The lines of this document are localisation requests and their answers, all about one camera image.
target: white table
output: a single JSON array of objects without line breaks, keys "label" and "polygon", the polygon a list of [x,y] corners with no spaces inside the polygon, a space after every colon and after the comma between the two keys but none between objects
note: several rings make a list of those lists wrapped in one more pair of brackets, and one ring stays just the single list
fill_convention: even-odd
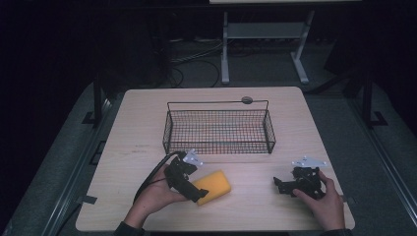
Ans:
[{"label": "white table", "polygon": [[[112,231],[132,205],[142,182],[165,156],[162,136],[168,101],[224,101],[251,96],[268,100],[276,137],[271,154],[206,154],[206,163],[191,181],[221,169],[232,191],[203,206],[177,203],[152,214],[149,231],[294,231],[320,226],[296,198],[281,195],[272,177],[292,181],[291,161],[304,155],[326,161],[324,173],[334,179],[325,147],[304,96],[298,88],[184,88],[141,89],[126,92],[91,181],[76,226],[81,231]],[[345,205],[346,226],[355,223]]]}]

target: yellow sponge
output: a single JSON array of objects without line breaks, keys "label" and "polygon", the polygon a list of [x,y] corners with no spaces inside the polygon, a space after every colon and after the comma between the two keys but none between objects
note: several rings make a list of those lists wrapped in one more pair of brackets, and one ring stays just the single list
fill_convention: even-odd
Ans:
[{"label": "yellow sponge", "polygon": [[223,171],[217,170],[210,175],[207,175],[199,180],[193,182],[193,185],[198,189],[208,190],[208,194],[197,201],[197,205],[201,206],[210,202],[220,196],[223,196],[230,192],[231,187],[226,179]]}]

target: wire basket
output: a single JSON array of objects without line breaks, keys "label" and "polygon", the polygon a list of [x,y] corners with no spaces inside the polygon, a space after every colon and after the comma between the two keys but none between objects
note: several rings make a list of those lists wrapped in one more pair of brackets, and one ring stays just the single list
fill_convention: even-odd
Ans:
[{"label": "wire basket", "polygon": [[[263,108],[248,109],[261,103]],[[272,153],[275,146],[267,100],[248,102],[242,98],[167,105],[163,135],[166,153],[192,148],[200,154]]]}]

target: small round object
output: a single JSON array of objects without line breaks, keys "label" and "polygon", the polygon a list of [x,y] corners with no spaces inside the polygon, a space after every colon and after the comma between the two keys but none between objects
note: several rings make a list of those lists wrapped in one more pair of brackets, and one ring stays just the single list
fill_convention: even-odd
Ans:
[{"label": "small round object", "polygon": [[242,102],[244,104],[251,104],[254,101],[254,99],[252,99],[252,97],[250,96],[244,96],[242,97]]}]

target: human hand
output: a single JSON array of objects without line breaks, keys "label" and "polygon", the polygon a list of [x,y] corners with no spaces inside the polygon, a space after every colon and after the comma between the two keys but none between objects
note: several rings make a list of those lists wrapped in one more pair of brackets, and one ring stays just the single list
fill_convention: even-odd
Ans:
[{"label": "human hand", "polygon": [[293,194],[300,198],[313,212],[314,217],[325,231],[343,229],[344,213],[343,198],[334,187],[332,179],[320,171],[320,179],[326,185],[326,195],[319,200],[314,200],[301,190],[293,190]]},{"label": "human hand", "polygon": [[164,170],[167,166],[167,164],[164,164],[156,172],[151,180],[152,183],[149,184],[135,200],[124,220],[126,224],[140,229],[150,214],[155,213],[170,204],[187,201],[183,195],[170,190],[164,174]]}]

